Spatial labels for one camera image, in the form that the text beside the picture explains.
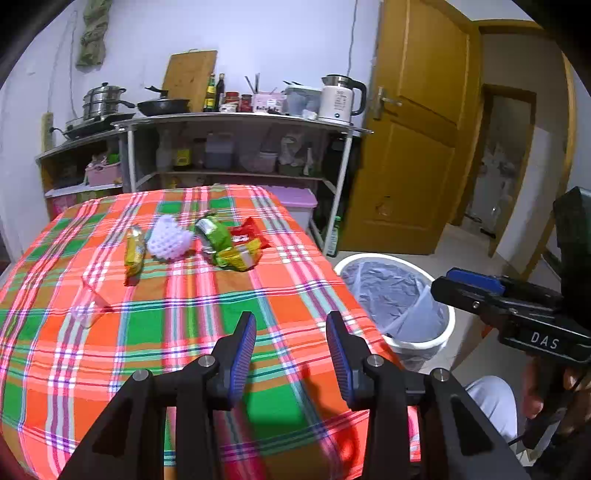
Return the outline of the person right hand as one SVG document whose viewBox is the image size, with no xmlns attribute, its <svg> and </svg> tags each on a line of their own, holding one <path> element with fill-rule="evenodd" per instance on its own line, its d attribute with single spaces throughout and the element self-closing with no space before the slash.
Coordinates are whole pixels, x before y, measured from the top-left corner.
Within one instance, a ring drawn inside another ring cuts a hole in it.
<svg viewBox="0 0 591 480">
<path fill-rule="evenodd" d="M 525 373 L 525 438 L 540 439 L 548 428 L 564 418 L 575 385 L 574 371 L 565 365 L 533 358 Z"/>
</svg>

